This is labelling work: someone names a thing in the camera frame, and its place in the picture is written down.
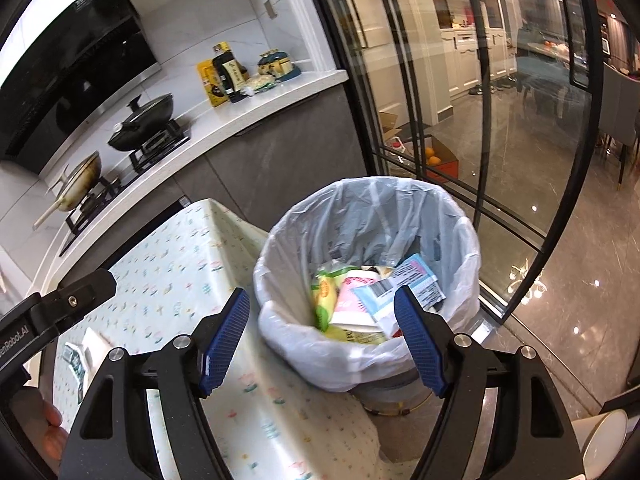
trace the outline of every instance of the tablecloth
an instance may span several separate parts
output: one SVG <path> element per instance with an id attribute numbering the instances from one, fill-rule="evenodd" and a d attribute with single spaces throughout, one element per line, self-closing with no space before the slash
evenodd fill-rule
<path id="1" fill-rule="evenodd" d="M 252 270 L 267 233 L 223 205 L 196 202 L 169 219 L 117 262 L 116 296 L 58 339 L 53 399 L 70 430 L 78 384 L 62 360 L 65 342 L 80 346 L 88 327 L 131 354 L 162 348 L 220 312 L 242 286 L 251 316 L 222 386 L 203 400 L 221 454 L 236 480 L 409 478 L 415 463 L 380 457 L 376 429 L 349 394 L 306 383 L 271 352 L 257 329 Z M 148 391 L 156 451 L 166 480 L 179 475 L 161 415 Z"/>

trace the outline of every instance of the trash bag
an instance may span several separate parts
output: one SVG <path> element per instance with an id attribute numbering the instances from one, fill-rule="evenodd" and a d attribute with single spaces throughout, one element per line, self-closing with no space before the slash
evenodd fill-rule
<path id="1" fill-rule="evenodd" d="M 345 179 L 293 206 L 273 227 L 254 269 L 258 326 L 300 375 L 331 392 L 414 368 L 403 337 L 339 342 L 315 328 L 311 277 L 320 265 L 395 267 L 419 253 L 446 295 L 455 332 L 479 309 L 480 250 L 470 220 L 441 187 L 410 178 Z"/>

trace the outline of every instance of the wok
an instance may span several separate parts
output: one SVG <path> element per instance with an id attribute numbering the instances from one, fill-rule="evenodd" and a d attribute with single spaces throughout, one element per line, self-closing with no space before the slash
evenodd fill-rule
<path id="1" fill-rule="evenodd" d="M 60 211 L 73 211 L 82 199 L 98 184 L 100 173 L 102 172 L 102 161 L 100 153 L 93 152 L 80 164 L 78 164 L 69 176 L 65 171 L 60 178 L 49 188 L 49 191 L 62 183 L 56 201 L 38 218 L 33 224 L 35 231 L 42 223 L 57 209 Z"/>
<path id="2" fill-rule="evenodd" d="M 129 103 L 132 114 L 113 127 L 108 145 L 120 152 L 140 149 L 156 133 L 166 127 L 174 113 L 174 96 L 165 94 L 140 106 L 140 96 Z"/>

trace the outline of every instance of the blue gripper pad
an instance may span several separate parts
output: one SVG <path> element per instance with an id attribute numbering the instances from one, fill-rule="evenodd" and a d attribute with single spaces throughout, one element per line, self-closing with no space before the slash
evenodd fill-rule
<path id="1" fill-rule="evenodd" d="M 398 326 L 402 330 L 415 367 L 418 368 L 422 384 L 442 398 L 449 386 L 444 378 L 442 354 L 422 322 L 417 309 L 422 311 L 409 287 L 399 288 L 394 297 Z"/>
<path id="2" fill-rule="evenodd" d="M 225 314 L 226 316 L 213 336 L 209 348 L 203 354 L 202 376 L 198 386 L 206 396 L 219 387 L 225 379 L 226 371 L 229 369 L 249 319 L 249 295 L 242 289 L 236 290 L 240 293 L 235 298 L 235 294 L 232 294 L 230 301 L 233 303 L 231 306 L 225 305 L 220 313 L 220 316 Z"/>

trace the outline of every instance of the black range hood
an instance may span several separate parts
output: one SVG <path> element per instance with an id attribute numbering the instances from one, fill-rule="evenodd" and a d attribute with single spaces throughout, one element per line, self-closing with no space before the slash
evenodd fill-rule
<path id="1" fill-rule="evenodd" d="M 40 173 L 89 116 L 154 66 L 129 0 L 76 0 L 2 83 L 0 158 Z"/>

